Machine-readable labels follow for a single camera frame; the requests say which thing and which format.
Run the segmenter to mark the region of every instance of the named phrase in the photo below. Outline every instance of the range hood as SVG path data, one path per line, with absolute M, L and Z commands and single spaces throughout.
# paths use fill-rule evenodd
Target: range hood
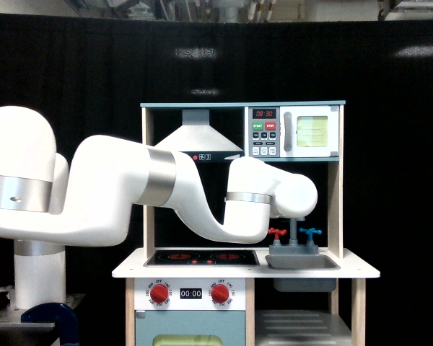
M 182 151 L 194 161 L 229 161 L 243 150 L 210 126 L 210 110 L 183 110 L 183 124 L 156 148 Z

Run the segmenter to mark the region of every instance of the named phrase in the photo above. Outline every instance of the blue faucet handle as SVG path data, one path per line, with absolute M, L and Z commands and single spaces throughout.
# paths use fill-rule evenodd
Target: blue faucet handle
M 312 240 L 312 234 L 322 234 L 320 229 L 300 229 L 300 232 L 306 233 L 308 235 L 308 240 Z

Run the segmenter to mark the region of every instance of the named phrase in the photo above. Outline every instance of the stovetop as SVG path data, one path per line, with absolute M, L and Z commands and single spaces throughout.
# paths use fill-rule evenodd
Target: stovetop
M 251 266 L 258 265 L 253 250 L 157 250 L 145 264 L 151 266 Z

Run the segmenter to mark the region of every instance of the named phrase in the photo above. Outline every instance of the wooden post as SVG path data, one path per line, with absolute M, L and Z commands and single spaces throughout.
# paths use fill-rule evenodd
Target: wooden post
M 255 279 L 245 279 L 245 345 L 255 344 Z
M 351 342 L 366 345 L 366 279 L 351 279 Z
M 344 106 L 339 108 L 338 156 L 328 165 L 328 249 L 339 259 L 344 257 Z
M 329 314 L 338 315 L 338 279 L 337 287 L 329 293 Z
M 135 346 L 135 279 L 126 278 L 125 289 L 125 345 Z
M 142 108 L 141 126 L 143 135 L 143 144 L 152 146 L 154 144 L 154 123 L 152 121 L 152 112 L 147 108 Z M 154 207 L 143 206 L 143 248 L 145 260 L 152 255 L 155 250 L 154 244 Z

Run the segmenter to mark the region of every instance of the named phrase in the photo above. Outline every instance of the gray sink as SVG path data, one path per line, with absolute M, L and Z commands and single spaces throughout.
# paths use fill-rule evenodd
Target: gray sink
M 275 270 L 337 270 L 337 265 L 323 254 L 269 254 L 266 261 Z M 274 288 L 279 292 L 332 292 L 335 278 L 274 278 Z
M 277 270 L 337 270 L 330 257 L 323 254 L 269 254 L 266 261 L 271 269 Z

